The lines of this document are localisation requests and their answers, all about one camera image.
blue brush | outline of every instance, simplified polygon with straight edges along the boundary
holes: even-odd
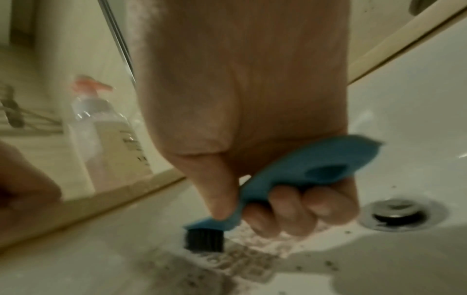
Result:
[[[185,226],[185,248],[192,252],[223,252],[224,232],[241,223],[246,204],[268,204],[268,193],[277,185],[304,191],[349,177],[373,160],[380,146],[380,142],[348,135],[314,142],[286,155],[240,187],[237,209],[228,219],[208,218]]]

black bristles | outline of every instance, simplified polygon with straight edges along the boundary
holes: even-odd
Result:
[[[185,249],[193,253],[224,252],[224,232],[217,229],[189,229],[185,236]]]

sink basin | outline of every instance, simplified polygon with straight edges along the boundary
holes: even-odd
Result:
[[[401,233],[320,225],[266,241],[241,226],[222,255],[183,250],[207,213],[188,182],[0,256],[0,294],[464,295],[467,290],[467,20],[349,87],[352,133],[386,142],[358,174],[362,205],[443,204],[440,224]]]

drain ring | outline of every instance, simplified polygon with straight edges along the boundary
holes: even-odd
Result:
[[[373,230],[402,232],[435,226],[447,216],[447,208],[431,199],[395,197],[364,206],[359,223]]]

human hand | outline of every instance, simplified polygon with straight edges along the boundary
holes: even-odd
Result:
[[[160,151],[227,218],[239,177],[347,132],[349,3],[134,0],[130,48],[140,106]],[[353,179],[300,192],[278,186],[243,219],[264,237],[306,236],[318,219],[358,213]]]
[[[60,187],[17,148],[0,141],[0,229],[60,199]]]

